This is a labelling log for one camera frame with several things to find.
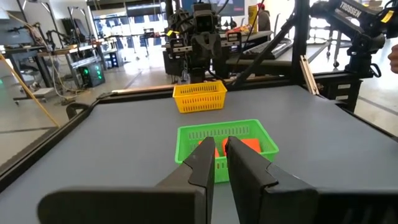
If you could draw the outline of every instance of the person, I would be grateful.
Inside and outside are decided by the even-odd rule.
[[[391,71],[398,74],[398,44],[391,48],[392,52],[388,55],[390,60]]]
[[[258,29],[259,31],[269,31],[271,30],[271,22],[269,21],[269,14],[266,11],[266,6],[262,3],[257,4],[259,8],[258,17]]]

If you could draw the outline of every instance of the green basket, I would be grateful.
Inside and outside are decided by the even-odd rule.
[[[260,155],[270,161],[273,161],[274,156],[279,152],[278,147],[262,127],[260,121],[249,119],[180,127],[177,133],[175,162],[182,164],[198,146],[199,141],[204,140],[208,136],[214,137],[218,153],[220,154],[220,157],[217,157],[215,161],[216,183],[229,181],[226,156],[222,148],[222,142],[228,136],[236,136],[239,139],[258,139],[261,147]]]

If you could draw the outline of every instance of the yellow basket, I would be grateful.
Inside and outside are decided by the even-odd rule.
[[[177,85],[173,98],[180,113],[217,110],[224,107],[226,88],[221,81]]]

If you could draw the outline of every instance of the orange object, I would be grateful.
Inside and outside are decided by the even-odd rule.
[[[252,148],[257,153],[261,152],[260,141],[258,139],[241,139],[241,141],[243,143],[245,143],[247,146],[249,146],[250,148]],[[228,142],[228,138],[223,140],[224,155],[226,155],[225,145],[226,145],[227,142]]]
[[[217,150],[217,147],[216,147],[216,148],[215,148],[214,157],[217,158],[217,157],[219,157],[219,156],[220,156],[220,154],[218,153],[218,150]]]

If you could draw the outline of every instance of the plastic basket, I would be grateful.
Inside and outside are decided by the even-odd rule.
[[[173,97],[180,113],[217,110],[224,107],[226,88],[221,81],[174,87]]]
[[[214,137],[220,154],[215,161],[216,183],[229,181],[227,160],[222,148],[222,142],[228,136],[236,136],[239,139],[258,139],[261,146],[260,155],[270,161],[273,161],[274,156],[279,152],[278,147],[262,127],[260,121],[249,119],[180,127],[177,134],[175,162],[181,164],[198,146],[199,141],[204,140],[207,136]]]

